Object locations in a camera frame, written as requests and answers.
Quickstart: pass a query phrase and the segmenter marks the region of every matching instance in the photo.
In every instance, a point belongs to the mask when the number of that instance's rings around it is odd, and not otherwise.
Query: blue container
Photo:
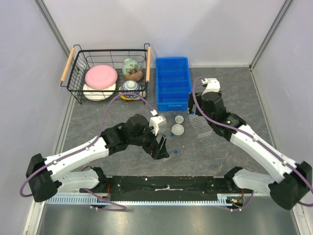
[[[187,110],[191,77],[186,57],[156,59],[156,94],[159,111]]]

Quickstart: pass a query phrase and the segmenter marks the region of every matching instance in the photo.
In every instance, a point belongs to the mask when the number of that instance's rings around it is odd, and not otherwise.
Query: wall
[[[284,0],[44,0],[69,47],[142,48],[192,66],[248,65]]]
[[[313,165],[313,1],[294,1],[255,68],[278,148]],[[313,197],[307,197],[312,203]],[[313,222],[312,209],[305,209]]]
[[[0,32],[0,227],[18,235],[32,200],[19,196],[29,160],[52,154],[68,104],[66,56],[33,1],[3,2]]]

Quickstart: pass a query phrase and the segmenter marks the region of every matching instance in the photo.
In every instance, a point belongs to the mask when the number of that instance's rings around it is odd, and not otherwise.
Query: pink plate
[[[117,72],[111,66],[97,65],[87,72],[85,80],[93,89],[106,89],[116,82]]]

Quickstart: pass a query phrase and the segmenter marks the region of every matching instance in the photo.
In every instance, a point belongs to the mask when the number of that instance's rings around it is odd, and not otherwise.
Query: cup
[[[184,118],[182,116],[178,115],[175,117],[175,122],[177,124],[182,124],[183,121],[184,121]]]

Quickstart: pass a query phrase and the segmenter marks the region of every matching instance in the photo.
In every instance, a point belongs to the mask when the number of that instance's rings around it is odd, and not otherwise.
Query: dish rack handle
[[[146,82],[150,81],[150,62],[151,62],[151,47],[148,47]]]
[[[74,52],[75,52],[75,48],[73,47],[72,50],[70,50],[70,53],[69,53],[69,56],[68,56],[68,59],[67,59],[67,64],[65,65],[65,68],[64,68],[64,71],[63,71],[63,74],[62,74],[62,77],[61,77],[61,82],[64,82],[66,77],[67,77],[67,72],[68,72],[70,63],[71,63],[71,61],[73,59]]]

